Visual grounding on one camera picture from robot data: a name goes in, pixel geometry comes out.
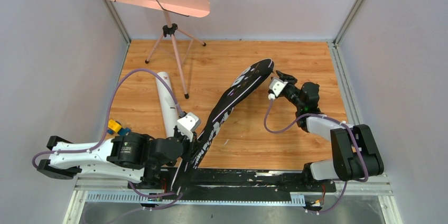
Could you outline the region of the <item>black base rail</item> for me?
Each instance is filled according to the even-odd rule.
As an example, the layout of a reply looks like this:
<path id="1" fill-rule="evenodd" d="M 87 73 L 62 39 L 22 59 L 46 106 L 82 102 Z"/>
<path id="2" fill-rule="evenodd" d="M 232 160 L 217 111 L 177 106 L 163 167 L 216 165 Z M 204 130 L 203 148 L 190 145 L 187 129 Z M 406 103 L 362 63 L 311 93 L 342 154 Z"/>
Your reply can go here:
<path id="1" fill-rule="evenodd" d="M 75 189 L 86 191 L 88 202 L 140 203 L 145 207 L 175 204 L 223 206 L 286 206 L 318 211 L 327 209 L 340 196 L 391 196 L 384 175 L 357 181 L 312 181 L 301 171 L 198 169 L 181 188 L 170 189 L 174 168 L 162 169 L 158 185 L 130 186 L 119 179 L 79 178 Z"/>

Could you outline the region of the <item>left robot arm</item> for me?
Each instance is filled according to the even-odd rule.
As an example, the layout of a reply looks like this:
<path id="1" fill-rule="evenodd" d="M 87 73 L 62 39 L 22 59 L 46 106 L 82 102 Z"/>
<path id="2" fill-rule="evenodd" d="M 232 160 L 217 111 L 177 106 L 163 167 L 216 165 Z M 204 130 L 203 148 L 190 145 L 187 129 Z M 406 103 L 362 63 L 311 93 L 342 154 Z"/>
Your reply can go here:
<path id="1" fill-rule="evenodd" d="M 113 178 L 154 189 L 162 182 L 161 168 L 173 167 L 179 157 L 191 157 L 197 142 L 196 133 L 188 137 L 177 128 L 168 138 L 130 132 L 104 140 L 95 149 L 52 136 L 47 143 L 49 157 L 35 168 L 54 179 Z"/>

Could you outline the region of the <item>yellow blue toy block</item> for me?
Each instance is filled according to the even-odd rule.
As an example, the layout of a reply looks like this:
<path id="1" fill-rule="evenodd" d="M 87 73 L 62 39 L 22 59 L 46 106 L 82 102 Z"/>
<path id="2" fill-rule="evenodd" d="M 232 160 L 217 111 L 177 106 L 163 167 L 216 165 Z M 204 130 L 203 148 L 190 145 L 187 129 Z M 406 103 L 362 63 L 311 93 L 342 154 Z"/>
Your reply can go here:
<path id="1" fill-rule="evenodd" d="M 131 129 L 129 127 L 123 127 L 122 124 L 116 120 L 110 119 L 108 121 L 106 132 L 109 135 L 117 134 L 119 136 L 125 136 L 131 132 Z"/>

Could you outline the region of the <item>black sport racket bag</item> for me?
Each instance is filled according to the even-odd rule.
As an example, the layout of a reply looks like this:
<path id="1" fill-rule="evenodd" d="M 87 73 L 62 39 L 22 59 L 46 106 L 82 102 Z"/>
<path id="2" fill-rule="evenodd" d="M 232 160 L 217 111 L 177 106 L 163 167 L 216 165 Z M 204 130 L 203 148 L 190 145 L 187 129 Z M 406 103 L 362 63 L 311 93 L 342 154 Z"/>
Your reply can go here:
<path id="1" fill-rule="evenodd" d="M 274 61 L 271 58 L 262 59 L 246 68 L 222 94 L 211 111 L 204 129 L 197 137 L 192 154 L 188 158 L 183 158 L 178 166 L 171 182 L 171 189 L 179 192 L 193 178 L 222 124 L 234 108 L 268 78 L 273 69 Z"/>

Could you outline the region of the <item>white shuttlecock tube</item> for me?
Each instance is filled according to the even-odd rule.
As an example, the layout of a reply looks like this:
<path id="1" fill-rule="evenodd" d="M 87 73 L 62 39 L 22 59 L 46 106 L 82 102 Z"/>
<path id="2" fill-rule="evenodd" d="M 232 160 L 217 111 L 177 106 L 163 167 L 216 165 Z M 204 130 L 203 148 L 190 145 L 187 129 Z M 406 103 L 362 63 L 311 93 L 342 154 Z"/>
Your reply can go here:
<path id="1" fill-rule="evenodd" d="M 172 137 L 174 136 L 174 128 L 179 118 L 178 111 L 176 109 L 173 97 L 167 90 L 165 84 L 157 79 L 156 86 L 163 116 L 166 137 Z"/>

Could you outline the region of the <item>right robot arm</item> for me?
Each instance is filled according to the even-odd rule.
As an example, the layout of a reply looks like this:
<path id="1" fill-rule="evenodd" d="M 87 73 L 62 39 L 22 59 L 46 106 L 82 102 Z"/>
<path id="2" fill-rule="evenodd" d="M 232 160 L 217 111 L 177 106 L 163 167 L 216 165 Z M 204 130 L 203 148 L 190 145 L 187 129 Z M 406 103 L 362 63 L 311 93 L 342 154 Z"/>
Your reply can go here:
<path id="1" fill-rule="evenodd" d="M 302 185 L 315 191 L 323 180 L 366 182 L 382 175 L 384 163 L 370 127 L 340 122 L 321 112 L 317 83 L 305 82 L 297 87 L 297 79 L 276 71 L 269 85 L 273 97 L 286 98 L 296 108 L 294 124 L 307 133 L 321 136 L 331 143 L 332 157 L 304 165 Z"/>

